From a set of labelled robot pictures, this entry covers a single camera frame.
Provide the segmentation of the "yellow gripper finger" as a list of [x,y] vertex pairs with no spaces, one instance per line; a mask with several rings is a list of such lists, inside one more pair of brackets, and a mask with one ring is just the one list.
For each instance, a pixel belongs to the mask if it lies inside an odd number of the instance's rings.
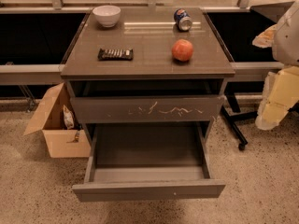
[[272,130],[299,101],[299,67],[289,66],[269,72],[263,85],[263,99],[255,120],[260,130]]
[[275,24],[268,27],[253,39],[252,45],[262,49],[271,48],[276,30]]

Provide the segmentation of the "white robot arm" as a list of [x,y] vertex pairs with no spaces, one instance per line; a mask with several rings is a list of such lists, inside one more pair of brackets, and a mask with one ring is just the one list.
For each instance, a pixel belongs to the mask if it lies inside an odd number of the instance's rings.
[[260,130],[272,130],[299,102],[299,0],[275,25],[257,35],[252,45],[271,48],[273,58],[284,64],[276,74],[268,73],[255,120]]

